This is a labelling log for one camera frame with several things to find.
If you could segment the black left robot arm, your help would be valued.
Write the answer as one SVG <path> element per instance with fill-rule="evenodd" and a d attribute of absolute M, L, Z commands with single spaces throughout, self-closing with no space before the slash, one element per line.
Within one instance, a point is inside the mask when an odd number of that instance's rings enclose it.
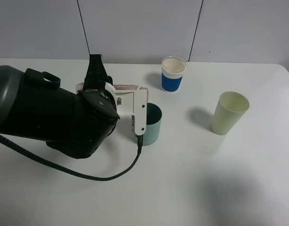
<path fill-rule="evenodd" d="M 100 54 L 90 55 L 77 93 L 62 89 L 60 78 L 48 72 L 0 66 L 0 133 L 42 140 L 72 158 L 88 158 L 120 118 L 105 89 L 110 82 Z"/>

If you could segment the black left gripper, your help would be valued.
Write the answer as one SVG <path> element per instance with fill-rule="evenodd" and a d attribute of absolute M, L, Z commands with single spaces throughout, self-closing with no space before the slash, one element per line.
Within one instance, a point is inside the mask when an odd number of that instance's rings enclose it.
<path fill-rule="evenodd" d="M 46 142 L 47 146 L 75 159 L 88 158 L 98 149 L 120 119 L 110 92 L 100 90 L 105 88 L 106 82 L 113 85 L 102 63 L 102 55 L 90 54 L 84 91 L 73 95 L 73 118 L 66 130 L 68 133 L 59 140 Z"/>

